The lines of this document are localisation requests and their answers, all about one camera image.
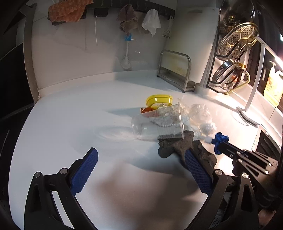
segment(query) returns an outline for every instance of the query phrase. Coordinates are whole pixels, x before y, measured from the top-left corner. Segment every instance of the white table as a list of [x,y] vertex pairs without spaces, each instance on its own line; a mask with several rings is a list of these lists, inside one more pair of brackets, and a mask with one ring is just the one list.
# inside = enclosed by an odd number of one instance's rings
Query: white table
[[[203,99],[181,93],[156,76],[125,77],[114,81],[57,92],[38,101],[17,141],[9,177],[13,220],[23,229],[25,201],[35,172],[55,174],[70,167],[94,147],[98,163],[84,189],[76,195],[99,230],[184,229],[203,205],[202,194],[190,172],[175,156],[158,156],[158,143],[134,140],[131,117],[140,113],[152,94],[171,94],[188,105],[208,106],[218,131],[230,143],[251,149],[257,129],[237,121],[231,107],[237,102],[224,95]],[[213,152],[213,145],[204,145]],[[216,168],[231,174],[231,159],[217,156]],[[55,201],[65,224],[71,226],[58,194]]]

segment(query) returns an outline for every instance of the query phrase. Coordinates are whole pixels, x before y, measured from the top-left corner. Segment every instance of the yellow plastic bowl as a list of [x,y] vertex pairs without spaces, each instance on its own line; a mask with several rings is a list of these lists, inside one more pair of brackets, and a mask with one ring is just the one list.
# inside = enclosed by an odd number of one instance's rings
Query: yellow plastic bowl
[[171,95],[166,94],[157,94],[149,96],[145,103],[146,106],[153,109],[158,109],[160,104],[165,104],[167,106],[171,106],[173,101],[173,97]]

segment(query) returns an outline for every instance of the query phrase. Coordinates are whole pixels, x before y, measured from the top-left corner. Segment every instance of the blue gripper pad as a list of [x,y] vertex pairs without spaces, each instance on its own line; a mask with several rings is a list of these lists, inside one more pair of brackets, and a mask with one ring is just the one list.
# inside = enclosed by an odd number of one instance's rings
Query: blue gripper pad
[[193,175],[200,191],[208,196],[212,194],[212,180],[202,165],[198,162],[195,156],[188,149],[185,153],[185,163]]
[[85,158],[85,160],[71,179],[70,190],[73,196],[83,190],[85,183],[87,182],[92,170],[94,169],[98,161],[97,150],[95,148],[91,148],[90,151],[91,152],[88,153],[88,156]]

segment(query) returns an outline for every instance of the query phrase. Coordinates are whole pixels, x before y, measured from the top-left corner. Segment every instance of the perforated metal colander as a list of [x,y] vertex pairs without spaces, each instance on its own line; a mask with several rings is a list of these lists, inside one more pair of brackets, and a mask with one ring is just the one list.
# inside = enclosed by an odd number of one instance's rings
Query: perforated metal colander
[[256,43],[258,33],[258,26],[252,22],[236,26],[220,42],[217,50],[218,59],[223,61],[237,59]]

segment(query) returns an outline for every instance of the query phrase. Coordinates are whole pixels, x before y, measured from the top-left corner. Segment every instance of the yellow dish soap bottle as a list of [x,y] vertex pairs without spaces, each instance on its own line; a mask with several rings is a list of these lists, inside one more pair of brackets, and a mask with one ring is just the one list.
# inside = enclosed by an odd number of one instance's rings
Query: yellow dish soap bottle
[[283,77],[283,72],[280,70],[275,72],[274,66],[276,64],[272,61],[270,62],[273,66],[271,67],[263,95],[274,107],[277,107],[283,94],[283,79],[280,77]]

